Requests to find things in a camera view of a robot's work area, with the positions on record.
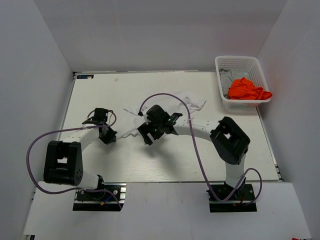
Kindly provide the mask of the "white t shirt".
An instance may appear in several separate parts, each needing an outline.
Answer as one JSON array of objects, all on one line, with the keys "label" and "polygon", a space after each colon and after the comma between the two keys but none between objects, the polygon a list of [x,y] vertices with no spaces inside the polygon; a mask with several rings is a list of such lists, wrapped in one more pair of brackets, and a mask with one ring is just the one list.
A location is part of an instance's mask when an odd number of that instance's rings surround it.
[{"label": "white t shirt", "polygon": [[127,138],[128,136],[137,136],[138,126],[143,123],[143,119],[138,115],[139,111],[146,113],[152,106],[159,105],[168,114],[190,113],[199,111],[206,103],[206,98],[189,91],[178,91],[169,95],[157,95],[148,99],[145,103],[138,102],[123,109],[115,124],[117,131],[116,139]]}]

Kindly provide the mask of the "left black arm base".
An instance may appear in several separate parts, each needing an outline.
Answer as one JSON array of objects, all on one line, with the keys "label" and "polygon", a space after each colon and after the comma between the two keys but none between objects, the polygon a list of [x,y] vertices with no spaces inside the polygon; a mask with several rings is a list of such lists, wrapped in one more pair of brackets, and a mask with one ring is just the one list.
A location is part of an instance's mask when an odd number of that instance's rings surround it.
[{"label": "left black arm base", "polygon": [[126,183],[104,183],[107,192],[76,191],[73,208],[75,212],[120,212],[125,203]]}]

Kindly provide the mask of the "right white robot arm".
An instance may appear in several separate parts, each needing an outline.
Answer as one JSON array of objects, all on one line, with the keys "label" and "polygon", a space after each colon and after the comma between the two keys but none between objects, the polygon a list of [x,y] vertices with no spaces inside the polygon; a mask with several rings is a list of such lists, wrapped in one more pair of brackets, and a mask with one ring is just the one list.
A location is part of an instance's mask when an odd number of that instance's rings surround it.
[{"label": "right white robot arm", "polygon": [[194,136],[212,142],[217,154],[225,162],[226,195],[233,200],[243,195],[244,161],[251,141],[232,118],[192,119],[178,112],[169,115],[159,105],[139,115],[142,119],[135,124],[144,143],[149,146],[162,136],[171,134]]}]

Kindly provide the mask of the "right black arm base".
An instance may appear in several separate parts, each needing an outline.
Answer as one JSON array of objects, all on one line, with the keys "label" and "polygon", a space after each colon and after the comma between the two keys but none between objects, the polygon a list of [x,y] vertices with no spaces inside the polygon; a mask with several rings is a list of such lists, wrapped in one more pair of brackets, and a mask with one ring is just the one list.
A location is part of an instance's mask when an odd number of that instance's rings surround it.
[{"label": "right black arm base", "polygon": [[218,201],[214,198],[210,190],[208,193],[209,210],[211,213],[249,213],[257,212],[255,193],[252,184],[245,183],[226,202]]}]

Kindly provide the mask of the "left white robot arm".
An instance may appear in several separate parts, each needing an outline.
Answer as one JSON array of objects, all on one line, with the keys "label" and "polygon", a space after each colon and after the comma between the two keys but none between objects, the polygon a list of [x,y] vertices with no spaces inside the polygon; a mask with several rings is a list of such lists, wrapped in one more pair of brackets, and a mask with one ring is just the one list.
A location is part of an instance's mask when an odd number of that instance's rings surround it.
[{"label": "left white robot arm", "polygon": [[106,187],[102,184],[102,177],[84,170],[82,153],[95,140],[105,145],[116,142],[117,132],[108,125],[109,114],[113,115],[114,112],[96,108],[93,116],[87,118],[79,130],[64,140],[48,143],[43,172],[46,183],[88,190],[96,200],[105,196]]}]

